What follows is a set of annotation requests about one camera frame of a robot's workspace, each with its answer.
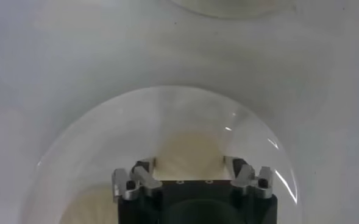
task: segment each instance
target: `white surface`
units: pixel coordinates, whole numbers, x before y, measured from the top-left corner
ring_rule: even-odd
[[[175,146],[167,143],[173,139]],[[160,180],[207,180],[219,174],[214,178],[224,178],[222,153],[217,154],[220,158],[213,153],[223,144],[220,150],[225,155],[244,158],[257,172],[261,166],[272,167],[279,221],[301,224],[301,202],[290,162],[267,126],[226,97],[175,86],[123,94],[73,123],[41,161],[21,223],[58,223],[75,195],[95,185],[110,185],[114,169],[130,170],[135,161],[159,151],[166,154],[157,157]],[[170,165],[162,167],[162,159]],[[203,166],[212,173],[203,172]]]
[[[36,164],[72,121],[162,83],[255,111],[297,172],[305,223],[359,223],[359,0],[252,21],[163,0],[0,0],[0,223],[17,223]]]

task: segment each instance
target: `beige object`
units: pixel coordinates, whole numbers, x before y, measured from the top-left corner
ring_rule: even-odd
[[[202,15],[218,18],[249,18],[282,9],[292,0],[172,0]]]
[[[198,132],[169,138],[157,155],[154,177],[159,180],[221,179],[223,154],[218,141]],[[117,224],[116,204],[110,187],[81,193],[66,209],[60,224]]]
[[[117,224],[117,205],[111,187],[81,193],[66,209],[60,224]]]
[[[224,174],[219,142],[199,132],[169,138],[158,152],[154,177],[158,180],[211,180]]]

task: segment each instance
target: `screw hole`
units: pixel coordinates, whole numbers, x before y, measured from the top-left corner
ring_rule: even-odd
[[[258,186],[259,186],[260,188],[266,189],[266,188],[269,187],[269,181],[266,180],[266,179],[264,179],[264,178],[261,178],[261,179],[258,180]]]

